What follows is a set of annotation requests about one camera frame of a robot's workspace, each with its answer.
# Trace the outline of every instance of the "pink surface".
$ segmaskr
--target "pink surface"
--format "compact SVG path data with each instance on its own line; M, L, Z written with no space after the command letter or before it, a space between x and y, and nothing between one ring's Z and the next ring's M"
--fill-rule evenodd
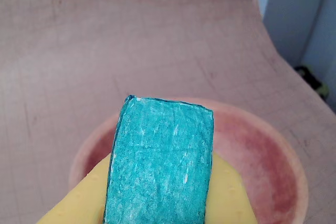
M62 199L79 146L129 93L265 119L306 170L306 222L335 223L336 118L253 0L0 0L0 27L0 223L35 223Z

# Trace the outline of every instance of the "sponge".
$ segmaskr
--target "sponge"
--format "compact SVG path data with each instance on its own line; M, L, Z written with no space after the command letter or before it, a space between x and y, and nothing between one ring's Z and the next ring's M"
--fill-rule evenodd
M203 106L125 100L114 137L105 223L204 223L214 117Z

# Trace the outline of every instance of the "green abrasive scrub layer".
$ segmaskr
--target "green abrasive scrub layer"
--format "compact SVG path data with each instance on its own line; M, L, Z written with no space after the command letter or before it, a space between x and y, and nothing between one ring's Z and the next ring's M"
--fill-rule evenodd
M203 106L130 95L120 112L104 222L204 224L214 117Z

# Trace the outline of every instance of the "scrub sponge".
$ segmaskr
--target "scrub sponge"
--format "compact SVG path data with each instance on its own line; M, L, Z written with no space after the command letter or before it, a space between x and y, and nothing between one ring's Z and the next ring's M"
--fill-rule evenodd
M110 159L105 223L204 223L213 111L126 98Z

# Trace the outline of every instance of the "red stain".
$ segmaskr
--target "red stain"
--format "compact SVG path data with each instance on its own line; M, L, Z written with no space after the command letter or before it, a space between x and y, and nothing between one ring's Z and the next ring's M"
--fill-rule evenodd
M241 174L259 223L291 223L298 199L296 179L280 147L240 117L215 112L215 119L215 132L221 136L214 138L214 149L218 147ZM225 150L228 146L241 155L235 157Z

